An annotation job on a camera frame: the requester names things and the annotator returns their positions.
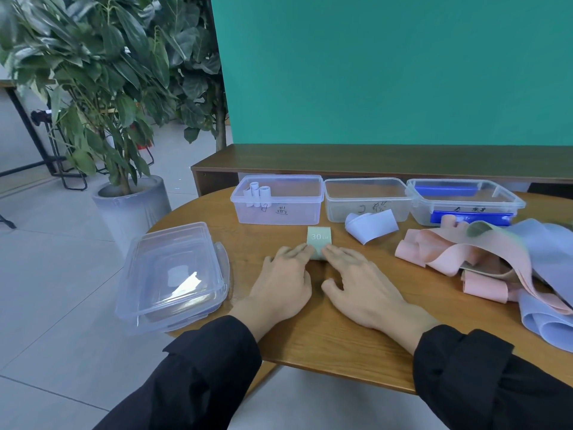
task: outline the black sleeve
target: black sleeve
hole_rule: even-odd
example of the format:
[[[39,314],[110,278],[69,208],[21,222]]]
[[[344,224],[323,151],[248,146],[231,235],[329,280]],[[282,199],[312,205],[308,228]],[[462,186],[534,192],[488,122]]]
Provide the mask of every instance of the black sleeve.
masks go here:
[[[188,331],[147,381],[94,430],[224,429],[261,366],[253,335],[226,316]]]
[[[573,428],[573,388],[512,350],[482,330],[436,326],[414,353],[416,391],[452,430]]]

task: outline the white plant pot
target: white plant pot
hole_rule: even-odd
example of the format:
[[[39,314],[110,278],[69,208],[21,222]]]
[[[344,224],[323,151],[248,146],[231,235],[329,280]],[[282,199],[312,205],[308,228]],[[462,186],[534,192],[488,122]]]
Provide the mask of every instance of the white plant pot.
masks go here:
[[[159,176],[140,178],[135,193],[122,196],[121,188],[107,183],[92,196],[123,256],[131,241],[145,234],[155,222],[171,212],[165,184]]]

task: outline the teal backdrop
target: teal backdrop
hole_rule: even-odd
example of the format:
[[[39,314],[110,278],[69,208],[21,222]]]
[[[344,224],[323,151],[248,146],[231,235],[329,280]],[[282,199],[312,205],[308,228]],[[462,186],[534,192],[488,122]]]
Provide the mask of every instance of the teal backdrop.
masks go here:
[[[235,143],[573,144],[573,0],[212,0]]]

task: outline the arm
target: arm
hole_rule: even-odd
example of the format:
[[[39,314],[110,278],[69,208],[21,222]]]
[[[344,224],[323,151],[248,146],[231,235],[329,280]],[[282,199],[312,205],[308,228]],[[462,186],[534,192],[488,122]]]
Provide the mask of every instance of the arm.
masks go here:
[[[311,297],[304,267],[313,252],[302,244],[267,257],[250,295],[165,347],[169,354],[149,379],[94,430],[227,428],[261,366],[257,342]]]
[[[560,429],[573,422],[573,388],[514,356],[513,346],[475,330],[463,335],[407,303],[392,282],[359,252],[327,246],[341,276],[323,291],[360,325],[377,329],[414,355],[420,397],[452,430]]]
[[[573,388],[512,350],[482,330],[434,327],[414,353],[416,391],[450,429],[570,428]]]

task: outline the clear plastic box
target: clear plastic box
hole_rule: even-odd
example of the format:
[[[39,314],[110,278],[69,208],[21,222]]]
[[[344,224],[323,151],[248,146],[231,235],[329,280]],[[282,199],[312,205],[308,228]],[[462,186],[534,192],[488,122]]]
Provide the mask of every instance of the clear plastic box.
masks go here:
[[[245,196],[252,182],[270,187],[270,197]],[[316,225],[323,200],[320,175],[248,175],[231,195],[239,222],[253,225]]]
[[[130,334],[175,330],[218,309],[229,277],[225,248],[204,222],[152,232],[130,247],[115,312]]]
[[[439,226],[442,216],[458,221],[483,220],[508,226],[526,203],[499,184],[485,179],[409,179],[412,216],[420,225]]]
[[[392,210],[397,222],[410,214],[412,196],[397,178],[343,178],[324,181],[326,215],[342,223],[350,213],[379,213]]]

